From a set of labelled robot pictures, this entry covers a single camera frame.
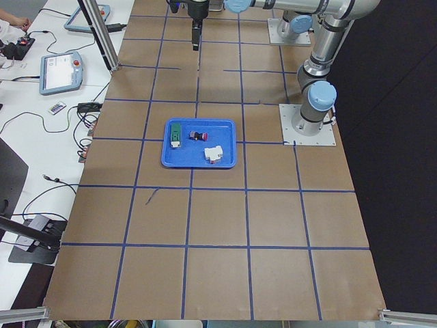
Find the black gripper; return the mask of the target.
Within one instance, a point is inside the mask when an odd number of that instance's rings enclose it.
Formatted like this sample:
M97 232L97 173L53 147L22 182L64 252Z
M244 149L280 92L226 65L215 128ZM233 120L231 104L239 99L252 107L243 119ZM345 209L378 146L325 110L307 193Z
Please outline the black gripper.
M202 20L208 16L209 0L186 0L188 15L192 21L192 46L194 51L199 50L202 34Z

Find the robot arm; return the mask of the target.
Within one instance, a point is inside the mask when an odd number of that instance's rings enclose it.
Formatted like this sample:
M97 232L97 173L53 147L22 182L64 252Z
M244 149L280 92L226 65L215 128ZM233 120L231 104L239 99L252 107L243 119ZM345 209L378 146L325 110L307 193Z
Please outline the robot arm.
M311 15L298 14L297 12L286 10L279 21L277 33L284 42L294 42L301 34L308 32L312 24L313 19Z
M241 13L249 8L278 9L297 14L320 15L321 27L316 33L313 51L300 70L308 77L299 77L299 83L325 78L353 22L373 12L379 0L282 0L282 1L219 1L221 7Z

